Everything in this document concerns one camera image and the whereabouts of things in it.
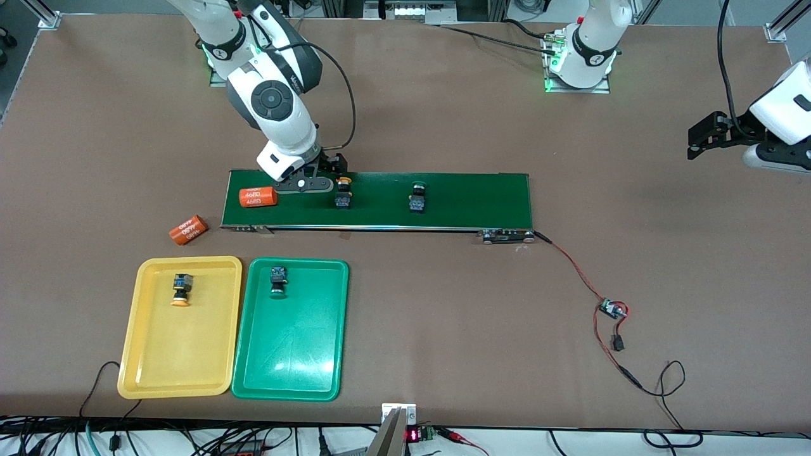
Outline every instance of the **table surface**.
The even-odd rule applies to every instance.
[[[504,24],[470,26],[528,45]],[[542,25],[535,26],[541,30]],[[628,303],[617,355],[687,428],[811,428],[809,181],[751,170],[742,150],[688,162],[687,129],[725,107],[714,29],[631,27],[612,94],[543,92],[537,54],[410,22],[305,20],[349,73],[355,171],[530,174],[534,222],[601,293]],[[739,110],[787,67],[759,28],[730,28]],[[334,402],[147,400],[136,415],[374,423],[382,402],[456,425],[671,427],[592,334],[594,296],[554,248],[469,234],[167,232],[216,225],[228,170],[263,136],[208,88],[183,17],[68,16],[43,32],[0,131],[0,413],[75,415],[120,359],[135,272],[153,257],[346,260]],[[325,61],[304,96],[325,144],[350,127]],[[610,321],[601,317],[603,336]],[[667,376],[673,385],[677,375]],[[107,372],[86,411],[121,415]]]

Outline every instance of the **electrical wire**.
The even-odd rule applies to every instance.
[[[347,138],[346,141],[344,141],[343,144],[341,144],[339,146],[330,146],[330,147],[325,147],[325,148],[321,149],[321,150],[324,150],[324,151],[341,150],[341,149],[345,148],[346,146],[348,146],[349,143],[352,142],[352,138],[354,138],[355,128],[356,128],[356,126],[358,124],[358,113],[357,113],[357,110],[355,108],[354,92],[352,92],[352,84],[350,84],[350,78],[349,78],[349,76],[346,75],[346,71],[344,71],[344,68],[341,66],[341,64],[338,63],[338,61],[329,52],[327,52],[321,46],[310,43],[309,41],[303,41],[303,42],[299,42],[299,43],[292,43],[292,44],[285,45],[285,46],[278,47],[278,48],[269,47],[267,50],[275,51],[275,52],[281,52],[283,50],[292,49],[292,48],[299,47],[299,46],[310,46],[313,49],[317,49],[319,52],[321,52],[324,56],[326,56],[326,58],[328,58],[335,65],[335,68],[338,69],[338,71],[341,73],[341,76],[343,76],[343,78],[344,78],[344,82],[346,83],[346,91],[350,95],[350,104],[352,105],[352,131],[350,131],[349,138]]]
[[[278,448],[278,447],[279,447],[279,446],[281,446],[283,443],[285,443],[286,441],[290,440],[290,437],[292,437],[292,436],[293,436],[293,428],[288,428],[288,429],[290,430],[290,433],[289,433],[289,434],[287,434],[287,437],[285,437],[285,438],[281,439],[281,441],[280,441],[279,443],[275,444],[275,445],[270,445],[270,446],[268,446],[267,451],[269,451],[269,450],[273,450],[274,448]],[[268,434],[267,434],[267,433],[265,433],[265,434],[264,434],[264,439],[262,439],[262,440],[263,440],[263,441],[265,441],[265,440],[267,440],[267,439],[268,439]]]
[[[518,43],[513,43],[511,41],[505,41],[505,40],[500,40],[500,39],[494,38],[494,37],[488,37],[487,35],[482,35],[481,33],[470,32],[468,30],[462,30],[461,28],[447,27],[447,26],[440,26],[440,28],[442,28],[444,30],[453,30],[454,32],[464,33],[464,34],[470,35],[472,37],[482,38],[483,40],[488,40],[488,41],[492,41],[494,43],[499,43],[500,45],[512,46],[514,48],[524,49],[524,50],[531,50],[533,52],[539,52],[541,54],[549,54],[549,55],[554,55],[555,54],[555,51],[553,51],[551,49],[541,49],[541,48],[536,48],[536,47],[528,46],[528,45],[520,45]]]
[[[129,430],[129,429],[127,429],[127,430],[125,430],[124,432],[125,432],[125,433],[126,433],[126,435],[127,435],[127,441],[129,441],[129,442],[130,442],[130,450],[132,450],[132,453],[133,453],[135,456],[140,456],[140,454],[138,454],[138,449],[135,447],[135,443],[133,443],[133,441],[132,441],[132,437],[130,436],[130,430]]]
[[[597,291],[597,289],[594,287],[594,284],[592,284],[591,281],[589,280],[589,278],[586,276],[586,273],[583,272],[583,269],[580,267],[580,265],[577,264],[577,262],[574,260],[574,258],[571,255],[569,255],[569,253],[567,251],[565,251],[558,244],[552,242],[551,239],[549,239],[547,236],[541,234],[539,231],[534,230],[533,234],[537,238],[544,241],[545,243],[548,243],[548,244],[552,245],[558,252],[563,254],[569,260],[569,262],[572,264],[575,271],[577,271],[577,275],[580,277],[580,280],[583,282],[583,284],[586,285],[586,288],[588,288],[589,291],[591,291],[591,293],[594,294],[594,296],[598,299],[599,302],[597,303],[596,306],[594,306],[594,314],[593,314],[594,337],[597,339],[597,342],[599,343],[600,348],[603,350],[603,352],[608,357],[608,360],[611,361],[611,364],[613,364],[614,367],[618,371],[620,371],[620,373],[625,377],[626,380],[628,380],[629,382],[631,382],[632,385],[637,387],[637,389],[639,389],[640,391],[642,391],[645,394],[648,394],[650,396],[654,396],[655,398],[661,399],[663,408],[667,413],[667,418],[671,422],[673,422],[673,424],[675,424],[680,430],[684,430],[684,427],[681,425],[679,420],[676,418],[676,416],[670,410],[670,407],[667,405],[667,400],[665,399],[665,398],[675,394],[676,391],[678,391],[682,386],[684,386],[684,383],[687,381],[687,373],[684,370],[684,365],[681,363],[681,361],[673,360],[673,361],[668,362],[665,365],[665,367],[662,369],[662,371],[659,373],[659,379],[657,381],[657,388],[656,389],[661,389],[660,393],[655,392],[655,391],[651,391],[651,390],[645,388],[645,386],[642,385],[642,383],[639,380],[637,380],[637,378],[631,373],[631,371],[629,371],[626,367],[621,365],[616,360],[614,355],[611,353],[611,350],[608,349],[608,346],[605,344],[605,342],[603,341],[603,338],[600,336],[597,316],[598,316],[598,314],[600,312],[600,307],[601,307],[603,301],[606,298],[601,293],[599,293]],[[626,312],[626,317],[624,317],[623,320],[625,318],[627,318],[627,315],[628,315],[628,312],[629,312],[628,305],[625,304],[625,303],[622,303],[620,301],[613,301],[613,303],[617,303],[618,305],[621,305],[624,308],[624,311]],[[615,331],[619,331],[619,325],[621,323],[622,323],[622,321],[617,323],[617,325],[615,326]],[[679,369],[681,370],[681,380],[679,381],[679,383],[675,387],[671,388],[669,391],[666,391],[665,388],[664,388],[664,376],[667,373],[667,371],[669,371],[670,368],[672,368],[673,366],[678,366]]]
[[[657,436],[659,436],[659,438],[661,438],[664,441],[664,443],[663,444],[654,443],[649,437],[650,434],[656,434]],[[682,449],[695,448],[695,447],[699,446],[700,444],[704,443],[704,434],[703,433],[696,432],[693,435],[698,436],[698,440],[696,440],[695,442],[692,442],[692,443],[673,443],[673,442],[670,441],[670,439],[667,438],[667,436],[664,434],[664,432],[659,431],[657,429],[645,429],[644,431],[642,431],[642,438],[645,439],[646,444],[648,444],[648,445],[650,445],[650,446],[652,446],[654,448],[658,448],[659,450],[670,450],[671,456],[678,456],[676,454],[676,449],[677,448],[682,448]]]
[[[515,19],[504,19],[504,20],[502,20],[501,22],[503,22],[503,23],[505,23],[505,24],[512,24],[512,25],[515,25],[516,27],[520,28],[520,29],[521,29],[521,31],[522,31],[522,32],[524,32],[525,34],[527,34],[527,35],[529,35],[529,36],[531,36],[531,37],[533,37],[533,38],[538,38],[539,40],[542,40],[542,39],[543,39],[543,37],[544,37],[545,35],[549,35],[549,34],[551,33],[551,32],[546,32],[546,33],[535,33],[535,32],[532,32],[532,31],[531,31],[531,30],[529,30],[527,27],[525,27],[525,26],[524,26],[524,24],[522,24],[522,23],[518,22],[518,21],[517,21],[517,20],[515,20]]]
[[[560,444],[557,442],[557,439],[555,438],[555,432],[552,431],[551,429],[549,429],[549,437],[552,437],[552,443],[555,445],[555,449],[558,450],[558,453],[560,453],[560,456],[568,456],[563,451],[563,449],[560,448]]]
[[[484,448],[482,448],[481,446],[476,445],[475,443],[472,443],[472,442],[470,442],[470,441],[466,441],[466,443],[463,443],[463,445],[472,446],[472,447],[474,447],[474,448],[475,448],[475,449],[477,449],[477,450],[481,450],[481,451],[482,451],[482,453],[485,453],[485,455],[486,455],[486,456],[490,456],[490,454],[487,452],[487,450],[485,450],[485,449],[484,449]]]
[[[99,385],[99,379],[101,379],[101,374],[103,373],[104,369],[107,366],[110,366],[111,364],[114,365],[115,367],[119,368],[119,369],[121,368],[121,364],[119,364],[118,361],[107,361],[106,363],[101,365],[101,367],[99,368],[99,372],[96,374],[96,380],[93,381],[93,387],[90,389],[90,392],[88,393],[88,396],[86,398],[84,398],[84,402],[82,402],[82,406],[79,407],[79,418],[85,418],[85,416],[84,416],[84,408],[88,405],[88,402],[90,402],[90,398],[93,396],[93,393],[96,392],[96,388]]]
[[[729,118],[732,120],[732,125],[735,129],[744,137],[754,139],[754,136],[750,135],[748,132],[744,131],[743,128],[740,127],[740,122],[738,121],[738,117],[735,114],[735,99],[732,96],[732,83],[729,82],[729,74],[727,74],[727,65],[723,61],[723,26],[724,23],[727,21],[727,10],[729,9],[729,0],[723,0],[723,5],[721,6],[721,16],[718,21],[718,66],[721,70],[721,78],[723,79],[723,86],[727,92],[727,107],[729,108]]]
[[[248,16],[248,23],[251,25],[251,33],[253,33],[254,42],[256,43],[256,45],[258,47],[264,49],[264,48],[266,48],[266,47],[273,44],[273,40],[270,39],[270,35],[268,35],[268,32],[264,28],[262,28],[262,24],[260,24],[259,21],[256,20],[256,18],[254,16],[252,16],[252,15]],[[264,36],[264,39],[268,42],[267,45],[262,46],[262,44],[256,38],[256,30],[254,29],[254,24],[256,25],[256,27],[259,28],[259,31],[262,32],[262,35]]]

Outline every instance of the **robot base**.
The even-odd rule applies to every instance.
[[[565,43],[572,40],[572,33],[570,29],[575,24],[570,24],[567,28],[555,30],[552,35],[555,40],[547,41],[540,40],[542,49],[551,49],[556,52],[556,55],[542,54],[543,59],[543,86],[544,90],[549,93],[611,93],[608,83],[608,74],[611,72],[611,64],[615,56],[611,57],[609,62],[606,63],[607,68],[601,68],[600,71],[605,71],[606,75],[594,87],[578,88],[566,84],[559,75],[557,75],[552,68],[562,65],[562,58],[565,58],[566,49]]]

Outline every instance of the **orange battery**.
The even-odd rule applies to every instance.
[[[208,229],[208,225],[203,222],[199,216],[194,216],[178,226],[175,226],[170,232],[169,236],[177,245],[184,245],[203,234]]]
[[[239,204],[243,208],[275,206],[276,189],[273,187],[243,188],[239,191]]]

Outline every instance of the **black cable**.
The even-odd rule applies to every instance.
[[[54,444],[54,447],[48,452],[48,454],[46,456],[54,456],[56,454],[56,449],[59,448],[59,444],[62,443],[62,439],[64,439],[67,434],[68,434],[68,429],[65,428],[65,430],[62,431],[61,434],[59,434],[59,438],[56,440],[56,443]]]
[[[577,269],[577,272],[580,275],[580,279],[583,281],[584,284],[586,284],[586,287],[588,287],[589,290],[591,290],[595,295],[599,296],[599,293],[597,293],[594,290],[594,288],[592,288],[591,284],[589,284],[589,282],[586,280],[585,276],[581,273],[581,271],[579,269],[579,266],[577,266],[577,264],[574,262],[574,260],[571,257],[569,257],[568,253],[565,253],[565,251],[563,251],[560,247],[558,247],[557,244],[553,243],[551,239],[549,239],[547,236],[541,234],[540,231],[533,230],[532,233],[535,235],[535,237],[541,239],[545,243],[548,243],[548,244],[556,247],[559,251],[564,253],[564,255],[566,255],[569,258],[569,260],[572,262],[572,265],[575,267],[575,269]],[[639,389],[640,391],[642,391],[645,394],[648,394],[650,396],[654,396],[656,398],[662,399],[662,405],[664,406],[664,409],[667,412],[667,418],[671,422],[673,422],[673,424],[678,426],[679,429],[684,430],[684,427],[681,425],[681,423],[676,418],[676,416],[673,415],[673,412],[670,410],[670,407],[667,405],[667,401],[665,400],[666,397],[672,396],[673,394],[675,394],[676,391],[678,391],[682,386],[684,386],[684,383],[687,381],[687,372],[684,371],[684,365],[681,363],[681,361],[674,360],[674,361],[671,361],[671,362],[669,362],[669,363],[667,363],[665,365],[665,367],[659,373],[659,380],[657,382],[657,386],[661,388],[662,392],[661,393],[655,393],[654,391],[650,391],[647,388],[645,388],[645,386],[643,386],[642,383],[639,380],[637,380],[637,378],[635,376],[633,376],[631,371],[629,371],[627,368],[625,368],[621,364],[617,363],[616,360],[614,359],[614,357],[610,354],[610,352],[606,351],[606,353],[608,354],[609,358],[611,358],[611,361],[615,364],[616,368],[620,371],[620,373],[622,373],[622,375],[628,381],[630,381],[632,385],[636,386],[637,389]],[[678,385],[673,387],[670,391],[665,392],[665,389],[664,389],[664,375],[667,373],[668,370],[670,370],[670,368],[673,365],[677,365],[681,369],[681,381],[679,382]]]
[[[648,437],[648,435],[651,433],[658,435],[664,441],[664,444],[654,443],[653,441],[651,441],[650,437]],[[670,439],[667,438],[664,432],[659,431],[657,429],[645,429],[644,431],[642,431],[642,438],[645,439],[646,444],[654,448],[658,448],[660,450],[670,450],[672,456],[678,456],[676,454],[677,448],[682,449],[695,448],[700,444],[704,443],[704,434],[702,432],[695,432],[694,434],[691,435],[698,436],[698,440],[693,443],[673,443],[670,441]]]
[[[120,426],[121,422],[123,420],[127,419],[127,416],[129,416],[133,411],[135,411],[135,409],[138,408],[139,405],[141,405],[142,401],[143,401],[143,399],[138,399],[138,402],[136,402],[135,405],[132,406],[132,408],[129,411],[127,411],[127,413],[125,413],[124,416],[121,417],[121,419],[118,421],[118,424],[116,425],[115,429],[113,430],[113,436],[110,439],[113,439],[113,438],[115,438],[116,440],[118,439],[118,426]],[[115,452],[117,450],[118,450],[118,448],[113,448],[113,456],[115,456]]]
[[[516,27],[520,28],[522,32],[526,33],[527,35],[529,35],[529,36],[531,36],[533,38],[538,38],[539,40],[542,40],[545,35],[548,35],[550,33],[550,32],[547,32],[547,33],[535,33],[535,32],[532,32],[527,27],[524,27],[524,24],[518,22],[515,19],[504,19],[501,22],[503,22],[505,24],[515,25]]]
[[[132,442],[132,437],[130,437],[130,430],[129,430],[129,429],[127,429],[127,430],[125,430],[124,432],[125,432],[125,433],[126,433],[126,435],[127,435],[127,440],[130,442],[130,449],[132,450],[132,453],[133,453],[135,456],[140,456],[140,454],[138,454],[138,450],[135,448],[135,443],[133,443],[133,442]]]
[[[17,453],[20,453],[20,454],[25,453],[25,447],[24,447],[25,440],[23,440],[23,435],[25,435],[24,433],[25,433],[25,429],[26,429],[27,426],[28,426],[28,417],[26,416],[25,419],[23,420],[23,426],[19,429],[19,435],[18,435],[18,437],[19,437],[19,447],[17,449]]]
[[[723,0],[721,6],[721,17],[718,21],[718,66],[721,70],[721,78],[723,79],[723,86],[727,91],[727,107],[729,108],[729,118],[732,120],[732,125],[735,129],[746,138],[754,138],[743,128],[740,127],[738,117],[735,114],[735,99],[732,96],[732,83],[729,82],[729,75],[727,74],[727,65],[723,61],[723,26],[727,20],[727,10],[729,9],[729,0]]]
[[[78,419],[76,420],[76,426],[73,428],[73,445],[76,448],[76,456],[82,456],[82,453],[79,451],[79,420]]]
[[[319,456],[333,456],[333,452],[329,450],[327,445],[327,438],[324,437],[324,428],[318,427],[318,455]]]
[[[259,43],[259,40],[256,39],[256,30],[253,30],[252,24],[256,24],[256,27],[259,27],[259,31],[262,32],[262,35],[264,35],[264,39],[268,41],[268,46],[273,45],[273,40],[270,39],[270,35],[268,35],[268,33],[265,32],[264,28],[262,28],[262,24],[260,24],[259,21],[256,20],[256,18],[254,18],[252,15],[249,15],[248,22],[251,23],[251,30],[254,33],[254,41],[256,41],[257,46],[262,47],[262,45]]]
[[[111,364],[115,365],[115,367],[117,367],[119,369],[121,368],[121,364],[119,364],[118,361],[107,361],[106,363],[101,365],[101,367],[99,368],[99,372],[96,374],[96,380],[93,382],[93,387],[90,389],[90,393],[88,393],[88,396],[86,398],[84,398],[84,402],[82,402],[82,406],[79,407],[79,418],[85,418],[85,416],[84,416],[84,408],[88,405],[88,402],[90,402],[90,398],[93,396],[93,393],[96,392],[96,387],[98,387],[98,385],[99,385],[99,379],[101,379],[101,373],[104,371],[104,368],[106,368],[107,366],[109,366]]]
[[[300,43],[293,43],[293,44],[282,46],[282,47],[279,47],[279,48],[269,47],[269,48],[267,48],[267,50],[275,51],[275,52],[281,52],[283,50],[291,49],[291,48],[295,48],[295,47],[299,47],[299,46],[310,46],[313,49],[317,49],[319,52],[321,52],[323,55],[325,55],[335,65],[335,68],[337,68],[338,71],[341,72],[341,76],[344,77],[344,82],[346,83],[346,91],[349,92],[349,94],[350,94],[350,103],[352,104],[352,131],[350,131],[350,137],[347,138],[347,140],[344,142],[344,144],[341,144],[340,146],[325,147],[325,148],[322,148],[321,150],[327,151],[327,150],[340,150],[340,149],[343,149],[347,145],[349,145],[349,143],[352,142],[352,138],[354,138],[354,133],[355,133],[355,126],[358,123],[358,114],[357,114],[357,111],[355,109],[354,93],[352,92],[352,84],[350,84],[350,78],[349,78],[349,76],[346,75],[346,71],[344,71],[343,67],[341,67],[341,64],[338,63],[338,61],[329,52],[324,50],[324,48],[322,48],[321,46],[314,45],[314,44],[310,43],[309,41],[304,41],[304,42],[300,42]]]
[[[467,30],[462,30],[461,28],[445,27],[445,26],[442,26],[440,28],[442,28],[444,30],[453,30],[454,32],[464,33],[464,34],[470,35],[472,37],[482,38],[483,40],[492,41],[494,43],[499,43],[501,45],[512,46],[512,47],[515,47],[515,48],[518,48],[518,49],[531,50],[533,52],[539,52],[541,54],[549,54],[549,55],[554,55],[555,54],[555,51],[553,51],[551,49],[541,49],[541,48],[535,48],[535,47],[528,46],[528,45],[519,45],[518,43],[513,43],[511,41],[505,41],[505,40],[500,40],[498,38],[488,37],[487,35],[482,35],[481,33],[469,32]]]
[[[259,46],[259,38],[256,36],[256,27],[254,26],[254,22],[256,22],[256,19],[254,19],[253,16],[249,15],[248,16],[248,25],[251,26],[251,35],[253,36],[254,42],[256,43],[256,45]]]
[[[678,385],[676,385],[670,391],[665,393],[664,382],[663,382],[664,374],[666,374],[667,371],[674,365],[679,366],[679,368],[681,369],[681,381],[679,382]],[[684,371],[684,365],[681,363],[681,361],[675,360],[675,361],[671,361],[671,362],[667,363],[665,365],[665,367],[662,369],[662,371],[659,373],[659,381],[658,381],[657,385],[661,386],[661,389],[662,389],[661,393],[654,393],[653,391],[650,391],[650,390],[646,389],[644,386],[642,386],[642,383],[640,383],[640,381],[637,380],[637,378],[635,376],[633,376],[633,374],[628,369],[624,368],[623,366],[619,366],[619,369],[620,369],[620,372],[622,372],[622,374],[625,376],[625,378],[627,378],[628,381],[630,381],[634,386],[636,386],[637,389],[639,389],[640,391],[642,391],[645,394],[648,394],[650,396],[654,396],[656,398],[662,399],[662,405],[664,406],[665,411],[667,411],[667,413],[669,415],[668,418],[673,422],[673,424],[678,426],[679,429],[684,430],[684,427],[681,425],[679,420],[676,418],[675,415],[673,415],[673,412],[670,411],[670,407],[667,406],[667,401],[665,401],[666,397],[672,396],[676,391],[679,390],[679,388],[684,386],[684,383],[687,381],[687,375],[686,375],[686,372]]]
[[[549,429],[549,437],[552,437],[552,443],[555,444],[555,449],[558,450],[560,456],[567,456],[567,454],[560,448],[560,444],[558,444],[557,439],[555,438],[555,432]]]
[[[281,444],[283,444],[283,443],[285,443],[286,441],[290,440],[290,437],[292,437],[292,436],[293,436],[293,428],[290,428],[290,433],[289,433],[289,434],[287,434],[287,437],[285,437],[285,438],[281,439],[281,441],[280,441],[279,443],[275,444],[275,445],[270,445],[270,446],[267,448],[267,450],[273,450],[274,448],[278,448],[279,446],[281,446]]]

